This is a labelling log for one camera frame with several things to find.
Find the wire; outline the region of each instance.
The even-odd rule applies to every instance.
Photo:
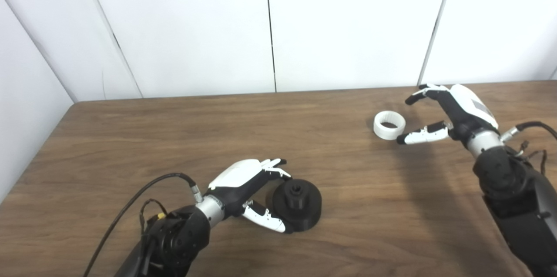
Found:
[[[556,140],[557,140],[557,131],[555,131],[553,128],[551,128],[549,125],[544,124],[542,122],[539,121],[535,121],[535,122],[525,122],[522,124],[518,124],[515,126],[517,128],[517,130],[519,131],[523,131],[527,128],[531,128],[531,127],[541,127],[544,128],[545,130],[547,130]],[[535,156],[536,154],[538,154],[539,152],[543,152],[543,156],[541,158],[541,164],[540,164],[540,172],[542,175],[545,175],[545,162],[547,160],[547,150],[542,150],[542,151],[535,151],[532,154],[530,154],[528,156],[528,158],[531,158],[532,156]]]
[[[540,172],[541,172],[542,175],[545,176],[545,161],[547,160],[547,150],[534,151],[534,152],[532,152],[532,154],[528,155],[527,158],[529,160],[533,156],[537,155],[539,152],[543,152],[543,155],[541,156]]]
[[[164,216],[165,217],[168,216],[167,209],[163,206],[163,204],[153,198],[146,200],[145,203],[143,203],[143,206],[141,206],[141,210],[139,211],[139,225],[141,226],[141,246],[139,247],[139,265],[141,265],[141,263],[143,263],[143,259],[145,259],[145,240],[147,239],[147,230],[145,229],[145,217],[143,216],[143,212],[145,211],[145,207],[147,207],[151,202],[155,202],[156,204],[158,204],[161,210],[163,211]],[[139,267],[139,269],[137,270],[136,273],[137,276],[139,275],[140,271],[141,271],[141,267]]]
[[[544,124],[542,122],[525,122],[522,124],[518,124],[515,127],[517,127],[517,130],[519,131],[523,131],[527,128],[531,128],[531,127],[541,127],[544,128],[545,130],[547,130],[556,140],[557,140],[557,131],[555,131],[553,128],[551,128],[549,125]]]
[[[116,218],[114,218],[114,221],[110,224],[110,226],[106,230],[106,232],[103,236],[103,239],[101,239],[101,241],[99,242],[99,245],[97,246],[97,249],[95,250],[95,253],[93,253],[93,255],[91,257],[91,260],[89,261],[89,265],[87,265],[87,269],[85,269],[85,273],[83,273],[83,277],[87,277],[89,275],[89,272],[91,271],[91,268],[93,267],[93,264],[95,263],[97,257],[99,256],[99,253],[100,253],[101,249],[103,249],[104,243],[106,242],[106,240],[110,236],[110,233],[112,233],[112,231],[114,230],[114,227],[116,227],[118,221],[120,221],[120,218],[122,218],[124,213],[128,210],[128,208],[131,207],[131,205],[135,202],[135,200],[137,200],[139,198],[139,196],[141,196],[143,194],[143,192],[145,192],[147,189],[151,188],[151,186],[153,186],[153,184],[156,184],[157,182],[159,182],[161,180],[171,178],[171,177],[178,177],[178,178],[181,178],[183,180],[186,180],[188,182],[190,188],[197,187],[195,185],[195,182],[193,181],[193,179],[191,179],[188,175],[182,174],[182,173],[165,174],[163,176],[157,177],[157,178],[151,180],[150,182],[148,182],[145,186],[143,186],[143,188],[141,188],[136,194],[134,194],[134,196],[129,200],[129,202],[127,204],[125,204],[125,206],[122,208],[122,210],[120,210],[120,212],[118,213]]]

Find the black 3d-printed part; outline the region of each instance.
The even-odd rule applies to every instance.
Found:
[[[288,180],[276,188],[273,211],[288,222],[294,231],[311,229],[321,217],[321,193],[306,180]]]

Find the white ring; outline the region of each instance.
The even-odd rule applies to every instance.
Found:
[[[381,123],[390,123],[396,126],[396,128],[388,128]],[[373,131],[378,137],[384,140],[395,140],[398,135],[404,132],[405,126],[406,120],[404,120],[404,117],[391,110],[379,112],[373,121]]]

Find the wooden table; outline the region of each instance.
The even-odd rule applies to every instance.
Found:
[[[557,81],[470,88],[501,130],[526,120],[557,127]],[[231,218],[213,229],[189,276],[529,276],[482,203],[473,159],[460,143],[398,146],[370,130],[374,115],[387,109],[405,116],[406,131],[446,118],[434,101],[405,106],[413,91],[75,104],[0,206],[0,275],[80,276],[114,216],[152,178],[185,172],[205,189],[238,160],[282,157],[287,172],[321,190],[318,225],[281,235]],[[547,148],[557,184],[555,140],[528,130],[511,145],[521,138],[531,150]],[[148,197],[170,209],[193,203],[182,180],[148,190],[92,275],[112,275],[128,255],[139,236],[138,205]]]

